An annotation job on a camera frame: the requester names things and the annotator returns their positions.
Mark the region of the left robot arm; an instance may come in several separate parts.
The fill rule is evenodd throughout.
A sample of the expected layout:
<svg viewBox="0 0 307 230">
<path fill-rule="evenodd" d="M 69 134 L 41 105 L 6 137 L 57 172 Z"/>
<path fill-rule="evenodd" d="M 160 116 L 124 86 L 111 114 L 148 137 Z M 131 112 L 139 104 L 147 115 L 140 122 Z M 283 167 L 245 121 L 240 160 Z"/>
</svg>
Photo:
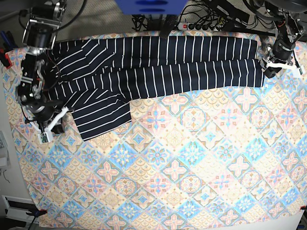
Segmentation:
<svg viewBox="0 0 307 230">
<path fill-rule="evenodd" d="M 299 14 L 307 11 L 305 0 L 245 0 L 245 6 L 257 17 L 273 22 L 277 34 L 273 45 L 263 45 L 262 71 L 267 78 L 282 69 L 291 70 L 295 77 L 306 73 L 295 54 L 296 42 L 304 35 Z"/>
</svg>

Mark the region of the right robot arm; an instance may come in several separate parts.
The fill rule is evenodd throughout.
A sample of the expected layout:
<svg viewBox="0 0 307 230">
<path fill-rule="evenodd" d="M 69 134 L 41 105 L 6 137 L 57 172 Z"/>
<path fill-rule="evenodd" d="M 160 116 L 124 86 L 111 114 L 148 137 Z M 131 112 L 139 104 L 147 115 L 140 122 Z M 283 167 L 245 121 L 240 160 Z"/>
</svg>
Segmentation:
<svg viewBox="0 0 307 230">
<path fill-rule="evenodd" d="M 28 48 L 21 62 L 22 76 L 16 87 L 17 102 L 22 110 L 32 113 L 33 118 L 25 118 L 39 133 L 64 133 L 62 118 L 70 111 L 63 106 L 59 99 L 48 99 L 46 93 L 54 85 L 46 85 L 44 73 L 46 67 L 52 63 L 48 52 L 53 49 L 58 32 L 71 25 L 83 12 L 87 2 L 83 1 L 78 13 L 65 25 L 62 17 L 66 10 L 66 1 L 54 3 L 47 0 L 42 4 L 31 7 L 28 11 L 21 10 L 19 15 L 29 15 L 24 26 L 23 44 Z"/>
</svg>

